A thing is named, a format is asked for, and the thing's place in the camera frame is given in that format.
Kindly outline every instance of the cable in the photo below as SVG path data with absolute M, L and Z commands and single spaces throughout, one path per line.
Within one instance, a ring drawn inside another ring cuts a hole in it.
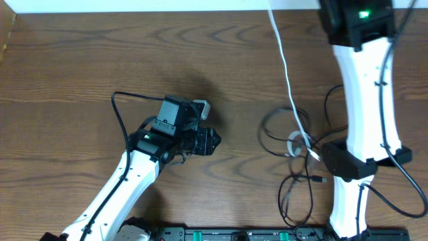
M 384 81 L 384 77 L 385 77 L 385 69 L 387 66 L 387 62 L 388 59 L 390 58 L 391 54 L 395 51 L 395 48 L 397 46 L 398 40 L 401 36 L 401 34 L 403 33 L 403 30 L 405 28 L 405 26 L 407 25 L 407 23 L 409 22 L 410 16 L 414 10 L 414 6 L 416 4 L 417 0 L 413 0 L 403 18 L 403 22 L 400 24 L 400 27 L 398 29 L 398 31 L 395 34 L 395 37 L 392 40 L 391 45 L 389 46 L 387 53 L 385 54 L 385 57 L 383 59 L 382 62 L 382 68 L 381 68 L 381 73 L 380 73 L 380 77 L 379 77 L 379 83 L 377 83 L 377 86 L 379 87 L 379 112 L 380 112 L 380 116 L 381 116 L 381 129 L 382 129 L 382 139 L 383 139 L 383 144 L 382 147 L 385 149 L 385 151 L 387 152 L 390 160 L 394 163 L 394 165 L 401 171 L 401 173 L 407 178 L 407 180 L 409 180 L 409 182 L 411 183 L 411 185 L 416 189 L 417 193 L 420 195 L 422 201 L 423 201 L 423 206 L 424 209 L 420 214 L 410 214 L 408 212 L 405 212 L 401 209 L 399 209 L 397 206 L 393 205 L 389 200 L 387 200 L 381 193 L 379 193 L 374 187 L 372 187 L 369 184 L 366 183 L 362 183 L 360 185 L 360 193 L 358 195 L 358 204 L 357 204 L 357 214 L 356 214 L 356 227 L 357 227 L 357 240 L 359 240 L 360 238 L 360 232 L 359 232 L 359 211 L 360 211 L 360 205 L 361 205 L 361 195 L 362 195 L 362 191 L 364 189 L 364 187 L 369 188 L 374 194 L 376 194 L 382 201 L 384 201 L 390 208 L 392 208 L 393 210 L 395 210 L 396 212 L 410 217 L 410 218 L 422 218 L 423 216 L 425 216 L 428 212 L 428 200 L 427 197 L 425 196 L 425 194 L 423 193 L 422 189 L 419 187 L 419 185 L 416 183 L 416 181 L 406 172 L 406 170 L 400 165 L 400 163 L 397 162 L 397 160 L 395 160 L 393 154 L 390 151 L 390 147 L 388 145 L 388 141 L 387 141 L 387 132 L 386 132 L 386 126 L 385 126 L 385 112 L 384 112 L 384 104 L 383 104 L 383 86 L 386 85 L 387 83 Z
M 428 213 L 428 209 L 427 209 L 428 208 L 428 200 L 427 200 L 427 197 L 425 196 L 425 194 L 423 193 L 422 189 L 419 187 L 419 185 L 406 172 L 406 170 L 400 165 L 400 163 L 398 163 L 397 160 L 395 160 L 393 154 L 389 150 L 390 147 L 389 147 L 388 141 L 387 141 L 387 131 L 386 131 L 386 126 L 385 126 L 385 112 L 383 110 L 383 86 L 385 83 L 383 80 L 384 80 L 384 76 L 385 76 L 385 68 L 386 68 L 388 59 L 397 46 L 397 42 L 398 42 L 398 40 L 399 40 L 406 24 L 408 23 L 408 21 L 410 19 L 410 16 L 414 10 L 414 6 L 416 4 L 416 1 L 417 0 L 413 0 L 412 3 L 410 4 L 409 9 L 407 10 L 406 15 L 404 16 L 404 20 L 403 20 L 398 32 L 395 35 L 395 38 L 393 39 L 392 44 L 389 46 L 388 52 L 387 52 L 387 54 L 383 60 L 383 63 L 382 63 L 381 77 L 379 78 L 379 112 L 381 114 L 381 129 L 382 129 L 383 148 L 385 148 L 385 151 L 387 152 L 391 161 L 395 164 L 395 166 L 398 167 L 398 169 L 401 171 L 401 173 L 403 173 L 403 175 L 410 181 L 412 186 L 416 189 L 418 194 L 421 196 L 423 203 L 424 203 L 424 210 L 420 214 L 409 214 L 407 212 L 404 212 L 403 210 L 400 210 L 399 208 L 395 207 L 394 205 L 392 205 L 389 202 L 387 202 L 387 204 L 388 204 L 388 206 L 393 208 L 395 211 L 399 212 L 400 214 L 403 214 L 404 216 L 410 217 L 410 218 L 422 218 L 423 216 L 425 216 Z
M 296 140 L 291 140 L 291 139 L 289 139 L 289 138 L 287 138 L 287 139 L 283 139 L 283 138 L 279 138 L 279 137 L 275 137 L 274 135 L 273 135 L 273 133 L 271 132 L 271 131 L 269 131 L 268 130 L 268 128 L 266 127 L 266 125 L 267 125 L 267 123 L 269 122 L 269 120 L 272 118 L 272 117 L 274 117 L 274 116 L 276 116 L 277 114 L 279 114 L 279 113 L 282 113 L 282 112 L 286 112 L 286 111 L 293 111 L 293 109 L 291 108 L 291 107 L 289 107 L 289 106 L 286 106 L 286 107 L 281 107 L 281 108 L 277 108 L 277 109 L 275 109 L 275 110 L 273 110 L 273 111 L 271 111 L 271 112 L 269 112 L 267 115 L 265 115 L 264 116 L 264 118 L 263 118 L 263 120 L 260 122 L 260 125 L 259 125 L 259 128 L 258 128 L 258 130 L 257 130 L 257 140 L 258 140 L 258 142 L 259 142 L 259 144 L 260 144 L 260 146 L 266 151 L 266 152 L 268 152 L 269 154 L 271 154 L 271 155 L 274 155 L 274 156 L 276 156 L 276 157 L 288 157 L 288 158 L 293 158 L 294 156 L 291 154 L 291 153 L 276 153 L 276 152 L 274 152 L 274 151 L 271 151 L 271 150 L 269 150 L 265 145 L 264 145 L 264 142 L 262 141 L 262 139 L 261 139 L 261 132 L 263 131 L 269 138 L 271 138 L 271 139 L 273 139 L 273 140 L 275 140 L 275 141 L 283 141 L 283 142 L 293 142 L 293 143 L 299 143 L 299 144 L 301 144 L 302 146 L 304 146 L 305 145 L 305 143 L 303 143 L 303 142 L 301 142 L 301 141 L 296 141 Z M 306 129 L 306 130 L 309 130 L 310 129 L 310 117 L 309 117 L 309 114 L 305 111 L 305 110 L 303 110 L 303 109 L 301 109 L 301 108 L 297 108 L 297 112 L 298 112 L 298 114 L 299 115 L 301 115 L 301 116 L 303 116 L 304 118 L 304 128 Z
M 118 109 L 116 107 L 116 103 L 114 101 L 114 97 L 115 97 L 116 94 L 121 94 L 121 95 L 125 95 L 125 96 L 133 96 L 133 97 L 137 97 L 137 98 L 144 98 L 144 99 L 148 99 L 148 100 L 163 100 L 163 98 L 143 96 L 143 95 L 139 95 L 139 94 L 131 94 L 131 93 L 121 92 L 121 91 L 116 91 L 116 92 L 114 92 L 112 94 L 112 106 L 113 106 L 113 109 L 114 109 L 114 113 L 116 113 L 116 117 L 117 117 L 117 119 L 119 121 L 119 125 L 120 125 L 120 128 L 122 129 L 122 133 L 123 133 L 123 136 L 124 136 L 124 139 L 125 139 L 126 167 L 125 167 L 125 170 L 123 172 L 123 175 L 120 176 L 120 179 L 119 179 L 118 183 L 113 187 L 112 191 L 110 191 L 110 193 L 106 196 L 106 198 L 104 199 L 104 201 L 102 201 L 102 203 L 100 204 L 100 206 L 94 212 L 94 215 L 92 215 L 92 217 L 90 218 L 88 224 L 85 225 L 83 234 L 80 237 L 80 241 L 84 241 L 85 240 L 86 235 L 88 235 L 88 233 L 90 232 L 92 224 L 95 222 L 95 219 L 97 218 L 98 214 L 100 214 L 101 210 L 107 204 L 108 200 L 113 196 L 114 192 L 119 188 L 120 184 L 122 184 L 122 182 L 124 180 L 127 181 L 126 176 L 128 175 L 129 167 L 130 167 L 130 162 L 131 162 L 131 160 L 130 160 L 129 140 L 128 140 L 128 134 L 126 133 L 125 125 L 124 125 L 124 123 L 122 121 L 122 118 L 120 117 L 119 111 L 118 111 Z
M 328 113 L 327 113 L 327 100 L 328 97 L 330 96 L 330 94 L 333 92 L 333 90 L 336 90 L 337 88 L 343 87 L 343 84 L 339 84 L 334 86 L 333 88 L 331 88 L 326 95 L 326 98 L 324 99 L 324 116 L 326 117 L 326 121 L 328 123 L 328 127 L 332 127 L 332 123 L 330 122 L 330 119 L 328 118 Z
M 330 89 L 330 91 L 329 91 L 329 92 L 327 93 L 327 95 L 326 95 L 325 100 L 328 100 L 328 96 L 331 94 L 332 90 L 334 90 L 335 88 L 338 88 L 338 87 L 337 87 L 337 86 L 335 86 L 335 87 L 333 87 L 332 89 Z M 290 107 L 284 107 L 282 110 L 283 110 L 283 111 L 285 111 L 285 110 L 291 110 L 291 108 L 290 108 Z M 305 110 L 301 109 L 301 108 L 297 108 L 297 110 L 298 110 L 298 113 L 299 113 L 299 114 L 301 114 L 301 115 L 304 117 L 304 120 L 305 120 L 307 123 L 310 123 L 310 117 L 309 117 L 309 114 L 307 114 L 307 112 L 306 112 Z M 275 114 L 277 114 L 279 111 L 280 111 L 279 109 L 277 109 L 277 110 L 273 110 L 273 111 L 271 111 L 270 113 L 268 113 L 268 114 L 263 118 L 263 120 L 262 120 L 262 122 L 261 122 L 261 124 L 260 124 L 259 130 L 258 130 L 258 132 L 257 132 L 257 133 L 258 133 L 258 135 L 260 135 L 261 130 L 264 130 L 264 131 L 266 132 L 266 127 L 265 127 L 266 123 L 269 121 L 269 119 L 270 119 L 271 117 L 273 117 L 273 116 L 274 116 Z M 329 131 L 327 131 L 327 132 L 325 132 L 325 133 L 321 134 L 321 135 L 320 135 L 320 137 L 318 137 L 317 139 L 313 138 L 314 142 L 313 142 L 313 143 L 311 143 L 311 148 L 317 148 L 317 149 L 319 149 L 319 148 L 316 146 L 316 144 L 318 144 L 322 139 L 325 139 L 326 137 L 329 137 L 330 135 L 333 135 L 333 134 L 336 134 L 336 133 L 339 133 L 339 132 L 345 131 L 347 128 L 348 128 L 348 126 L 347 126 L 347 125 L 345 125 L 345 126 L 343 126 L 343 127 L 337 128 L 337 129 L 329 130 Z M 273 136 L 273 135 L 269 135 L 269 133 L 270 133 L 270 132 L 268 131 L 268 133 L 266 133 L 266 134 L 268 135 L 268 137 L 270 137 L 270 138 L 272 138 L 272 139 L 280 140 L 280 141 L 287 141 L 287 139 L 280 139 L 280 138 L 277 138 L 277 137 L 275 137 L 275 136 Z M 264 147 L 263 143 L 260 141 L 261 139 L 260 139 L 260 138 L 258 138 L 258 139 L 259 139 L 260 145 L 262 145 L 262 147 L 265 149 L 265 147 Z M 304 220 L 303 220 L 302 222 L 300 222 L 300 225 L 305 224 L 305 223 L 309 220 L 309 217 L 310 217 L 310 216 L 311 216 L 311 214 L 312 214 L 312 209 L 313 209 L 313 206 L 314 206 L 314 200 L 313 200 L 313 195 L 312 195 L 312 186 L 311 186 L 310 180 L 312 180 L 312 181 L 316 181 L 316 182 L 326 182 L 326 178 L 323 178 L 323 177 L 320 177 L 320 176 L 316 176 L 316 175 L 309 176 L 309 171 L 308 171 L 308 154 L 307 154 L 304 158 L 305 158 L 304 170 L 305 170 L 305 172 L 306 172 L 306 175 L 302 175 L 303 170 L 302 170 L 302 171 L 299 171 L 298 173 L 294 173 L 294 172 L 292 171 L 292 167 L 291 167 L 291 164 L 290 164 L 291 162 L 289 162 L 289 166 L 290 166 L 290 174 L 289 174 L 287 177 L 285 177 L 285 178 L 284 178 L 284 180 L 281 182 L 280 188 L 279 188 L 279 190 L 278 190 L 278 209 L 279 209 L 279 211 L 280 211 L 280 215 L 281 215 L 281 217 L 282 217 L 283 221 L 284 221 L 288 226 L 290 226 L 291 228 L 295 228 L 295 227 L 297 227 L 297 225 L 292 225 L 292 224 L 290 224 L 290 223 L 287 221 L 287 218 L 288 218 L 290 221 L 294 222 L 294 221 L 293 221 L 293 219 L 291 219 L 291 218 L 288 216 L 288 206 L 289 206 L 289 200 L 290 200 L 290 196 L 291 196 L 292 189 L 293 189 L 293 187 L 295 186 L 295 184 L 296 184 L 298 181 L 300 182 L 299 178 L 307 179 L 307 181 L 308 181 L 308 187 L 309 187 L 309 193 L 310 193 L 310 200 L 311 200 L 310 211 L 308 212 L 308 215 L 304 218 Z M 289 179 L 291 179 L 291 178 L 293 178 L 293 182 L 290 184 L 290 186 L 289 186 L 289 188 L 288 188 L 287 192 L 284 194 L 284 198 L 283 198 L 283 200 L 281 201 L 282 188 L 284 187 L 284 184 L 287 182 L 287 180 L 289 180 Z
M 306 148 L 307 148 L 308 152 L 315 159 L 320 160 L 320 156 L 318 156 L 318 154 L 316 154 L 315 152 L 313 152 L 313 150 L 311 150 L 311 148 L 310 148 L 310 143 L 309 143 L 308 137 L 306 136 L 306 133 L 305 133 L 305 131 L 303 129 L 303 126 L 302 126 L 302 124 L 300 122 L 300 119 L 299 119 L 299 116 L 298 116 L 298 112 L 296 110 L 296 106 L 294 105 L 294 101 L 293 101 L 293 97 L 292 97 L 292 89 L 291 89 L 291 86 L 290 86 L 290 81 L 288 80 L 287 62 L 286 62 L 286 58 L 284 57 L 284 51 L 282 49 L 281 36 L 280 36 L 280 32 L 278 31 L 278 27 L 276 26 L 275 17 L 274 17 L 274 14 L 272 13 L 272 9 L 270 7 L 270 3 L 269 2 L 268 2 L 267 12 L 269 13 L 270 23 L 272 24 L 272 28 L 274 29 L 275 36 L 276 36 L 276 39 L 278 41 L 278 47 L 280 49 L 281 59 L 282 59 L 282 62 L 284 63 L 284 71 L 285 71 L 286 83 L 287 83 L 287 88 L 288 88 L 288 98 L 290 99 L 290 104 L 292 105 L 292 108 L 293 108 L 294 118 L 297 121 L 297 124 L 299 126 L 300 132 L 302 133 L 303 140 L 304 140 L 304 142 L 306 144 Z

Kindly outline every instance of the table surface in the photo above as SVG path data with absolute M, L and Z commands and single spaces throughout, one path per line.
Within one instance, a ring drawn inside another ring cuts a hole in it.
M 310 113 L 311 133 L 319 135 L 328 130 L 324 95 L 342 82 L 338 65 L 315 11 L 279 11 L 276 17 L 295 102 Z M 405 168 L 425 192 L 427 24 L 428 12 L 416 11 L 394 69 L 397 128 L 414 153 Z M 265 11 L 19 15 L 0 78 L 0 240 L 59 234 L 100 191 L 124 151 L 110 103 L 115 90 L 208 100 L 212 110 L 204 125 L 223 138 L 213 156 L 166 167 L 130 216 L 188 226 L 285 227 L 276 200 L 287 160 L 267 154 L 256 138 L 262 117 L 289 105 Z M 160 103 L 119 97 L 118 107 L 131 132 Z M 328 107 L 333 126 L 347 122 L 341 91 Z M 285 136 L 297 126 L 284 114 L 271 128 Z M 323 163 L 312 166 L 329 178 L 312 184 L 308 223 L 322 225 L 332 211 L 333 181 Z M 406 211 L 422 210 L 398 170 L 380 169 L 373 185 Z M 299 183 L 291 217 L 305 217 L 309 204 L 308 187 Z M 401 216 L 372 194 L 366 216 L 372 227 L 406 227 L 413 240 L 428 235 L 427 218 Z

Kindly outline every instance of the white cable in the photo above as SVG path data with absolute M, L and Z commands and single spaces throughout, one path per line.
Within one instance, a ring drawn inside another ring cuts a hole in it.
M 313 152 L 313 150 L 310 149 L 309 140 L 308 140 L 308 138 L 306 136 L 307 134 L 303 130 L 303 126 L 302 126 L 302 124 L 300 122 L 300 119 L 299 119 L 299 116 L 297 114 L 296 106 L 294 105 L 294 101 L 293 101 L 293 97 L 292 97 L 292 89 L 291 89 L 291 86 L 290 86 L 290 81 L 288 80 L 287 62 L 286 62 L 286 58 L 284 57 L 284 51 L 282 49 L 281 36 L 280 36 L 280 32 L 278 31 L 278 27 L 276 26 L 274 13 L 272 13 L 272 9 L 270 7 L 269 0 L 267 0 L 267 12 L 269 13 L 270 23 L 272 24 L 272 28 L 274 29 L 275 36 L 276 36 L 276 39 L 278 41 L 278 47 L 280 48 L 280 54 L 281 54 L 282 62 L 284 63 L 284 70 L 285 70 L 285 73 L 286 73 L 286 80 L 287 80 L 286 83 L 287 83 L 287 87 L 288 87 L 288 98 L 290 99 L 290 103 L 292 104 L 294 117 L 296 118 L 296 121 L 297 121 L 297 124 L 299 126 L 300 132 L 303 133 L 302 136 L 303 136 L 303 139 L 305 140 L 305 144 L 306 144 L 306 147 L 307 147 L 307 149 L 309 151 L 309 154 L 311 156 L 313 156 L 315 159 L 320 160 L 320 156 L 318 154 L 316 154 L 315 152 Z

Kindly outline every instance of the cable clip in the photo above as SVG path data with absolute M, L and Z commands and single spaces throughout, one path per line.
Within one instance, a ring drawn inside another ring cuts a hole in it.
M 124 176 L 124 175 L 121 175 L 121 176 L 119 177 L 119 179 L 124 180 L 124 181 L 128 181 L 128 178 L 125 178 L 125 176 Z
M 385 148 L 385 149 L 390 149 L 391 147 L 387 144 L 386 146 L 384 144 L 381 143 L 381 147 Z
M 91 234 L 92 230 L 88 227 L 88 225 L 86 224 L 84 226 L 84 228 L 82 228 L 83 233 L 87 233 L 87 234 Z
M 380 82 L 380 83 L 378 83 L 378 82 L 374 82 L 374 85 L 375 85 L 375 86 L 387 86 L 387 85 L 388 85 L 388 83 L 386 83 L 385 81 L 382 81 L 382 82 Z

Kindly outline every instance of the green led light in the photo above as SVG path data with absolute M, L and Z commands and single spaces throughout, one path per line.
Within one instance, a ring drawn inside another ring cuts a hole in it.
M 370 15 L 370 11 L 361 11 L 358 13 L 358 15 L 360 16 L 360 18 L 367 18 Z

